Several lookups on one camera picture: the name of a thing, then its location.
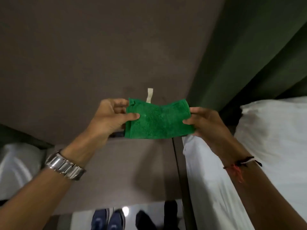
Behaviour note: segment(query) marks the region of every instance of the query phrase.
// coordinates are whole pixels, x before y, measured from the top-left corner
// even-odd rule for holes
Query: red thread
[[[230,167],[226,167],[225,169],[231,169],[233,175],[238,178],[238,182],[240,183],[244,182],[242,171],[238,166],[236,166],[235,164],[232,164]]]

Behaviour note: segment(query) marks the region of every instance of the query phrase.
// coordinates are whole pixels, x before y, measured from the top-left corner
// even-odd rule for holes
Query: curtain
[[[307,0],[226,0],[187,100],[220,112],[307,95]]]

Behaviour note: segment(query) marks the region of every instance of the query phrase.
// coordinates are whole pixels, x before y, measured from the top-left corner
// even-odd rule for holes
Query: white pillow
[[[307,221],[307,96],[241,106],[235,137]]]

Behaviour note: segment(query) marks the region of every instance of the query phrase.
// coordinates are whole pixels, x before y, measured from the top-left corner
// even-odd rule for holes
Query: green washcloth
[[[140,118],[126,123],[125,137],[131,139],[167,139],[194,133],[194,127],[182,123],[191,117],[185,99],[165,106],[129,99],[127,113],[139,113]]]

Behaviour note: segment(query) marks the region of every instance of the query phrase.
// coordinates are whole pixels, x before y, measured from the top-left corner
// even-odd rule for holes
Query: silver watch
[[[60,174],[63,174],[66,178],[75,181],[78,181],[81,176],[86,172],[85,169],[82,169],[81,167],[64,158],[60,154],[60,151],[51,154],[47,158],[45,165],[48,166],[50,169],[53,169]]]

